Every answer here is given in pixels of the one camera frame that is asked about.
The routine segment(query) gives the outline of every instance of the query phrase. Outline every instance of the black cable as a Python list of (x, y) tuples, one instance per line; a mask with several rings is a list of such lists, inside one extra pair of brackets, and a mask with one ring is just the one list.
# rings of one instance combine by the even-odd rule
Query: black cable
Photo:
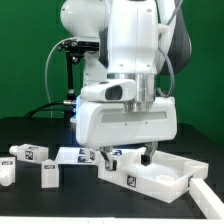
[(28, 116), (26, 116), (26, 118), (31, 118), (34, 114), (36, 114), (37, 112), (46, 112), (46, 111), (73, 111), (73, 108), (70, 109), (64, 109), (64, 108), (57, 108), (57, 109), (36, 109), (30, 112), (30, 114)]
[(43, 106), (41, 106), (41, 107), (38, 107), (38, 108), (35, 109), (35, 110), (32, 110), (32, 111), (26, 113), (26, 114), (24, 115), (24, 117), (32, 117), (33, 114), (36, 113), (36, 111), (40, 111), (40, 110), (45, 109), (45, 108), (47, 108), (47, 107), (52, 107), (52, 106), (56, 106), (56, 105), (63, 105), (63, 102), (62, 102), (62, 101), (58, 101), (58, 102), (53, 102), (53, 103), (45, 104), (45, 105), (43, 105)]

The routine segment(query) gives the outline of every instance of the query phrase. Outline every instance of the cable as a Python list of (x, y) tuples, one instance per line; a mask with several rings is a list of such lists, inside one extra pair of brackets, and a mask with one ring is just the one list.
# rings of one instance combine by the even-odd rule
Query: cable
[(170, 59), (167, 56), (167, 54), (160, 47), (159, 47), (159, 51), (163, 55), (163, 57), (165, 58), (165, 61), (166, 61), (167, 66), (168, 66), (168, 70), (169, 70), (169, 73), (170, 73), (170, 89), (169, 89), (167, 94), (163, 93), (161, 88), (157, 88), (157, 92), (159, 93), (160, 96), (167, 98), (167, 97), (171, 96), (174, 92), (174, 88), (175, 88), (174, 71), (173, 71), (172, 64), (171, 64)]
[(177, 3), (177, 6), (175, 8), (175, 10), (173, 11), (172, 16), (170, 17), (170, 19), (168, 20), (168, 22), (166, 24), (167, 26), (169, 26), (172, 23), (174, 17), (177, 15), (177, 12), (179, 11), (179, 9), (180, 9), (180, 7), (182, 5), (182, 3), (183, 3), (183, 0), (179, 0), (179, 2)]
[[(179, 2), (176, 5), (175, 10), (172, 13), (172, 16), (170, 17), (170, 19), (168, 20), (168, 22), (166, 24), (167, 26), (169, 26), (172, 23), (174, 17), (177, 15), (177, 13), (178, 13), (181, 5), (182, 5), (182, 3), (183, 3), (183, 0), (179, 0)], [(160, 48), (160, 46), (158, 47), (158, 49), (159, 49), (160, 53), (163, 55), (163, 57), (165, 58), (165, 61), (166, 61), (166, 64), (167, 64), (167, 67), (168, 67), (168, 70), (169, 70), (169, 74), (170, 74), (170, 88), (169, 88), (169, 91), (168, 91), (167, 94), (165, 94), (161, 90), (161, 88), (157, 88), (157, 92), (159, 93), (160, 96), (167, 98), (167, 97), (171, 96), (173, 94), (173, 92), (174, 92), (174, 88), (175, 88), (174, 71), (173, 71), (173, 66), (171, 64), (171, 61), (170, 61), (168, 55)]]
[(54, 109), (36, 109), (30, 112), (30, 114), (28, 114), (26, 116), (26, 118), (31, 118), (34, 114), (36, 114), (37, 112), (46, 112), (46, 111), (73, 111), (72, 108), (71, 109), (64, 109), (64, 108), (54, 108)]
[(32, 111), (26, 113), (26, 114), (24, 115), (24, 117), (32, 117), (32, 115), (36, 113), (35, 111), (42, 110), (42, 109), (45, 109), (45, 108), (47, 108), (47, 107), (56, 106), (56, 105), (63, 105), (63, 102), (62, 102), (62, 101), (58, 101), (58, 102), (53, 102), (53, 103), (45, 104), (45, 105), (43, 105), (43, 106), (41, 106), (41, 107), (38, 107), (38, 108), (35, 109), (35, 110), (32, 110)]
[(51, 103), (51, 96), (50, 96), (50, 92), (49, 92), (49, 88), (48, 88), (48, 79), (47, 79), (48, 78), (48, 67), (49, 67), (49, 63), (50, 63), (51, 57), (52, 57), (55, 49), (58, 47), (59, 44), (63, 43), (64, 41), (73, 40), (73, 39), (76, 39), (76, 38), (75, 37), (70, 37), (70, 38), (66, 38), (64, 40), (59, 41), (52, 48), (52, 50), (50, 51), (50, 53), (48, 55), (48, 58), (47, 58), (47, 61), (46, 61), (46, 65), (45, 65), (45, 72), (44, 72), (44, 76), (45, 76), (45, 90), (46, 90), (46, 94), (47, 94), (48, 103)]

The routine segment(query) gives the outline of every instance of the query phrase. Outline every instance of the green wall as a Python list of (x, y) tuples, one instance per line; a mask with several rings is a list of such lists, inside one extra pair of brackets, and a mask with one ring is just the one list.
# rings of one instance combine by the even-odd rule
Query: green wall
[[(0, 117), (23, 116), (47, 103), (45, 62), (51, 48), (70, 35), (60, 22), (64, 0), (0, 0)], [(223, 0), (185, 0), (183, 12), (192, 41), (188, 67), (176, 77), (178, 121), (224, 148)], [(53, 101), (66, 97), (64, 52), (53, 55), (49, 88)], [(81, 86), (81, 69), (75, 69)], [(162, 80), (163, 87), (168, 81)]]

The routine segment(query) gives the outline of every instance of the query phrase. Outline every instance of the white container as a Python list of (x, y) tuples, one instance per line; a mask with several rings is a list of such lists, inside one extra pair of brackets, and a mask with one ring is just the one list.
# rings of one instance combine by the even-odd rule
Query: white container
[(48, 148), (24, 144), (21, 146), (11, 146), (9, 153), (17, 157), (20, 161), (26, 161), (31, 163), (41, 164), (42, 161), (48, 159)]
[(208, 164), (156, 151), (149, 166), (141, 165), (145, 148), (116, 158), (116, 172), (105, 169), (101, 157), (98, 177), (144, 195), (170, 203), (187, 192), (192, 178), (205, 179)]
[(0, 158), (0, 185), (4, 187), (15, 183), (15, 158)]
[(59, 169), (55, 161), (49, 159), (42, 162), (41, 186), (42, 188), (59, 187)]

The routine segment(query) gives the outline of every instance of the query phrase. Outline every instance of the white block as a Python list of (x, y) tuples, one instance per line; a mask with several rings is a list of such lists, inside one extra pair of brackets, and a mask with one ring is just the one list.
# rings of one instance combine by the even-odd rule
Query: white block
[(224, 204), (202, 179), (191, 179), (190, 195), (207, 219), (224, 220)]
[(59, 169), (55, 161), (46, 160), (42, 162), (41, 182), (42, 188), (59, 187)]
[(0, 158), (0, 185), (8, 187), (15, 183), (15, 157)]
[(37, 145), (15, 145), (11, 146), (9, 153), (16, 156), (17, 160), (30, 163), (41, 164), (42, 161), (48, 159), (48, 148)]

